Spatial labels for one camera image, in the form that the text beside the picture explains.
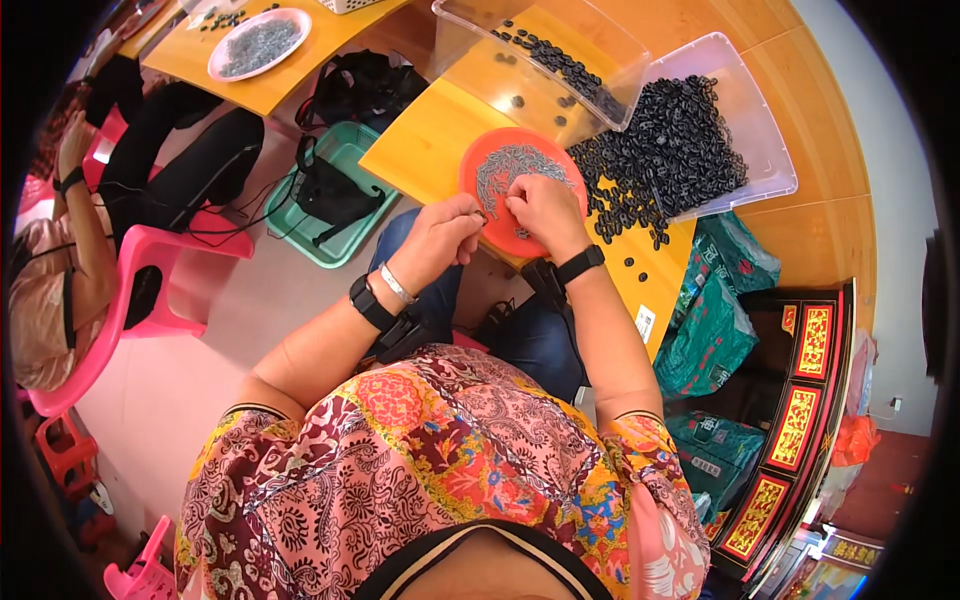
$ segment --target white sticker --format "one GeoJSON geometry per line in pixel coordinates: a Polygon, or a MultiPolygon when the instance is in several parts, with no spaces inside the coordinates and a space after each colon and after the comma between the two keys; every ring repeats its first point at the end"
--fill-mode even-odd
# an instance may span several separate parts
{"type": "Polygon", "coordinates": [[[654,314],[654,311],[643,304],[640,305],[639,310],[636,312],[634,323],[636,324],[636,330],[640,332],[640,337],[643,338],[644,344],[650,341],[650,332],[654,330],[654,319],[656,317],[657,315],[654,314]]]}
{"type": "Polygon", "coordinates": [[[694,467],[713,475],[714,477],[720,476],[720,467],[716,466],[714,463],[708,463],[699,456],[694,456],[693,460],[690,461],[694,467]]]}

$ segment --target orange plate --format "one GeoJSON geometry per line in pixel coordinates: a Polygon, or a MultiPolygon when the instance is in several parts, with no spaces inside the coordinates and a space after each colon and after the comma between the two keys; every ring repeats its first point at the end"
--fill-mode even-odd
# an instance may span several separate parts
{"type": "MultiPolygon", "coordinates": [[[[584,178],[580,175],[580,169],[573,163],[573,158],[570,158],[570,155],[553,141],[539,133],[520,127],[505,127],[486,132],[476,138],[467,148],[463,159],[460,161],[460,191],[470,194],[477,201],[477,204],[480,204],[479,199],[477,199],[477,168],[487,159],[488,154],[511,144],[530,144],[541,151],[544,156],[563,166],[566,170],[567,180],[573,183],[573,193],[580,201],[580,215],[586,220],[587,189],[584,187],[584,178]]],[[[520,223],[516,221],[514,214],[504,205],[505,199],[505,194],[496,195],[496,218],[480,205],[480,209],[484,211],[488,219],[483,228],[484,237],[500,250],[515,256],[524,258],[549,256],[550,252],[533,236],[525,240],[516,237],[515,229],[520,227],[520,223]]]]}

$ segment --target floral patterned blouse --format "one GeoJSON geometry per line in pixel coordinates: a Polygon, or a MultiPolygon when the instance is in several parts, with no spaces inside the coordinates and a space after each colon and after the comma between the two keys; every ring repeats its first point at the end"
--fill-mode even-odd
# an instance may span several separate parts
{"type": "Polygon", "coordinates": [[[396,597],[377,582],[406,573],[412,548],[423,556],[471,524],[572,561],[554,574],[576,580],[579,597],[695,598],[709,565],[659,420],[628,414],[601,436],[507,363],[429,345],[357,374],[303,422],[262,406],[228,411],[190,473],[178,589],[396,597]]]}

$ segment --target silver bangle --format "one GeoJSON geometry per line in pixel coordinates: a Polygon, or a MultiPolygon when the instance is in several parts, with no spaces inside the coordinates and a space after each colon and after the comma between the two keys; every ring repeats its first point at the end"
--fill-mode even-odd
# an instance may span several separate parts
{"type": "Polygon", "coordinates": [[[416,298],[410,295],[409,292],[403,289],[403,286],[396,282],[394,279],[394,274],[390,272],[390,269],[387,268],[387,263],[380,263],[380,276],[383,277],[383,280],[387,282],[387,285],[391,290],[394,291],[394,294],[400,296],[400,299],[406,302],[407,304],[413,304],[417,301],[416,298]]]}

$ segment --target wristwatch strap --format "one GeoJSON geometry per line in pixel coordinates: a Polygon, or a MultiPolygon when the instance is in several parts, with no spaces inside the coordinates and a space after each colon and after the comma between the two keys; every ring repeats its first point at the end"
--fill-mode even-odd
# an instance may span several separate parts
{"type": "Polygon", "coordinates": [[[63,181],[60,182],[60,190],[58,191],[63,196],[66,196],[66,191],[81,181],[85,181],[84,168],[76,167],[73,171],[70,171],[69,175],[63,178],[63,181]]]}
{"type": "Polygon", "coordinates": [[[363,315],[364,319],[379,329],[380,333],[386,333],[396,323],[396,317],[390,314],[390,311],[384,308],[373,295],[366,275],[358,277],[350,286],[350,303],[363,315]]]}
{"type": "Polygon", "coordinates": [[[603,264],[604,260],[605,257],[600,247],[596,244],[591,244],[587,246],[586,250],[557,267],[557,281],[559,281],[561,285],[566,285],[587,269],[599,267],[603,264]]]}
{"type": "Polygon", "coordinates": [[[401,300],[407,304],[413,304],[417,301],[416,298],[411,296],[409,292],[403,289],[402,285],[396,282],[396,279],[394,279],[394,274],[390,272],[389,268],[387,268],[386,262],[380,263],[380,275],[383,277],[383,280],[387,282],[387,285],[390,286],[390,289],[394,291],[394,294],[400,296],[401,300]]]}

